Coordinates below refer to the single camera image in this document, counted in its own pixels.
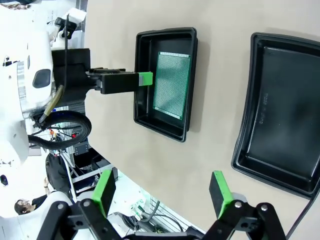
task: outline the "black shirt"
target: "black shirt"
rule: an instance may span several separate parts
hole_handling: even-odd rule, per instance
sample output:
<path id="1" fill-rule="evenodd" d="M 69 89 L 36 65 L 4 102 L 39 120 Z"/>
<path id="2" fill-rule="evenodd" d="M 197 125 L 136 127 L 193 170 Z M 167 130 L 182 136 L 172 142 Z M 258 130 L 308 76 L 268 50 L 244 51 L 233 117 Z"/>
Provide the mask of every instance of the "black shirt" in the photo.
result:
<path id="1" fill-rule="evenodd" d="M 47 195 L 40 196 L 32 200 L 32 205 L 35 205 L 35 209 L 39 208 L 47 199 Z"/>

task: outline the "table surface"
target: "table surface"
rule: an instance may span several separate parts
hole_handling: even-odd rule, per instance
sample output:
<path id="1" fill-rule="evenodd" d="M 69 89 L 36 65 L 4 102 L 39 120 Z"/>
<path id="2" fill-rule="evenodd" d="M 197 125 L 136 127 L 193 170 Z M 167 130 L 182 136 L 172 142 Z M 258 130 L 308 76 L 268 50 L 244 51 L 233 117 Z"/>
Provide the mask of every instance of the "table surface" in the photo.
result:
<path id="1" fill-rule="evenodd" d="M 273 204 L 287 232 L 308 201 L 235 171 L 231 160 L 247 93 L 251 34 L 320 41 L 319 12 L 316 0 L 89 1 L 84 45 L 91 49 L 92 67 L 133 71 L 139 32 L 195 27 L 198 37 L 186 142 L 136 124 L 132 92 L 101 95 L 92 90 L 85 101 L 92 122 L 90 145 L 205 231 L 216 220 L 209 193 L 211 173 L 222 170 L 230 190 L 245 195 L 252 206 Z M 239 234 L 237 239 L 246 238 Z"/>

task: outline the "person's arm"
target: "person's arm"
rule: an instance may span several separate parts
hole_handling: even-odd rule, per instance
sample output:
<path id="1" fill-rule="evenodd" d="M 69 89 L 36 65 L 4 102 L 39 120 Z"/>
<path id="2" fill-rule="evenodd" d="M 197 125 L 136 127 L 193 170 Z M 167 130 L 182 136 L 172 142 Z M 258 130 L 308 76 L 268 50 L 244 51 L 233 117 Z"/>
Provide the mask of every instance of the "person's arm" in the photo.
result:
<path id="1" fill-rule="evenodd" d="M 46 178 L 44 179 L 43 186 L 44 186 L 45 194 L 46 194 L 47 196 L 49 196 L 49 195 L 51 194 L 51 191 L 50 191 L 49 188 L 48 188 L 48 184 L 49 184 L 49 181 L 48 181 L 48 178 L 46 177 Z"/>

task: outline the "empty black tray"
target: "empty black tray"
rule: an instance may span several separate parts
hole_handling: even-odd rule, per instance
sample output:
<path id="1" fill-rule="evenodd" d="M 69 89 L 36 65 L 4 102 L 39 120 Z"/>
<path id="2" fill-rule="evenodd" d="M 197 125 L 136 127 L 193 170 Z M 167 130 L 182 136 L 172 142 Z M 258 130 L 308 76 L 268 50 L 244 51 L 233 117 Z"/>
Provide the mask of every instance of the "empty black tray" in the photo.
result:
<path id="1" fill-rule="evenodd" d="M 320 179 L 320 43 L 254 33 L 232 167 L 305 198 Z"/>
<path id="2" fill-rule="evenodd" d="M 170 28 L 138 33 L 135 49 L 135 72 L 152 72 L 153 84 L 139 87 L 134 93 L 134 121 L 169 138 L 184 142 L 190 126 L 194 92 L 198 39 L 193 27 Z M 190 55 L 189 79 L 182 119 L 153 108 L 159 52 Z"/>

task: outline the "screw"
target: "screw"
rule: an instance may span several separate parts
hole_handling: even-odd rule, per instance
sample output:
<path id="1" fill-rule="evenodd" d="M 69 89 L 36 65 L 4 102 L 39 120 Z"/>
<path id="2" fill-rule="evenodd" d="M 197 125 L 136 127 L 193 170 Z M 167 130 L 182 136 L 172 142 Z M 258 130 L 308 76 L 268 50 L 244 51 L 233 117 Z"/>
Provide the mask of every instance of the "screw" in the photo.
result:
<path id="1" fill-rule="evenodd" d="M 242 207 L 242 204 L 241 204 L 241 202 L 237 201 L 237 202 L 234 204 L 234 206 L 235 206 L 237 209 L 239 209 L 239 208 Z"/>
<path id="2" fill-rule="evenodd" d="M 262 210 L 262 211 L 267 211 L 267 210 L 268 210 L 268 206 L 265 205 L 265 204 L 263 204 L 263 205 L 261 206 L 261 210 Z"/>
<path id="3" fill-rule="evenodd" d="M 85 201 L 84 203 L 83 203 L 83 206 L 85 206 L 85 207 L 88 207 L 90 205 L 90 202 L 89 201 Z"/>

